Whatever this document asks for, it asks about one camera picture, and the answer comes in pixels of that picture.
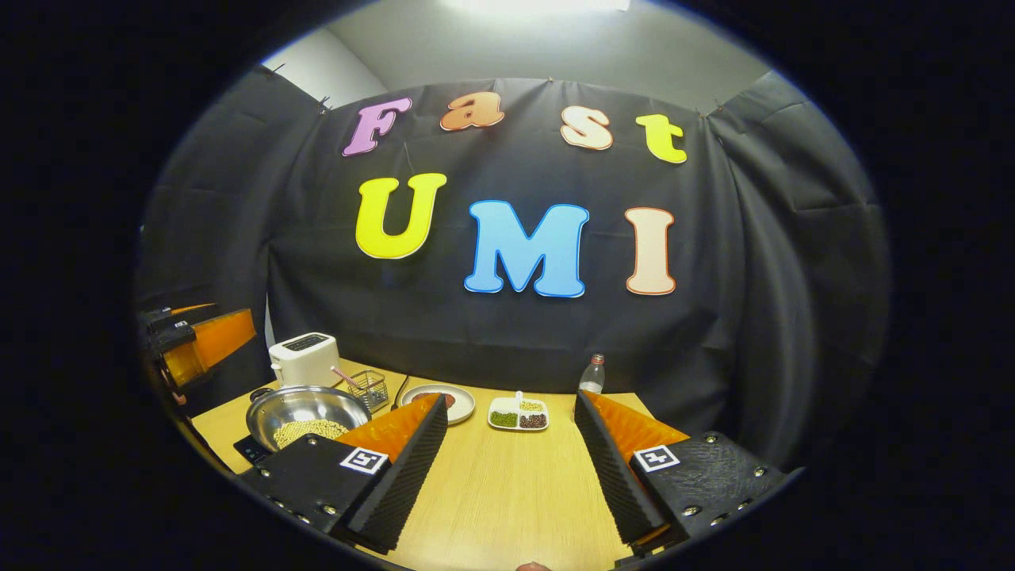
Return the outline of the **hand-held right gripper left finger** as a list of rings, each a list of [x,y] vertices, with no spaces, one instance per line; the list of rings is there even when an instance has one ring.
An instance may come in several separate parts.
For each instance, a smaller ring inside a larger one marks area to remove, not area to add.
[[[394,550],[447,431],[431,392],[331,439],[308,433],[243,471],[239,483],[302,527]]]

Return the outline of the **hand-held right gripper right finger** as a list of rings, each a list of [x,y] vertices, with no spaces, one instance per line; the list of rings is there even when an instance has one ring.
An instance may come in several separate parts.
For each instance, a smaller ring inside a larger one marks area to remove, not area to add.
[[[574,422],[635,556],[729,527],[794,480],[720,431],[686,434],[598,392],[577,392]]]

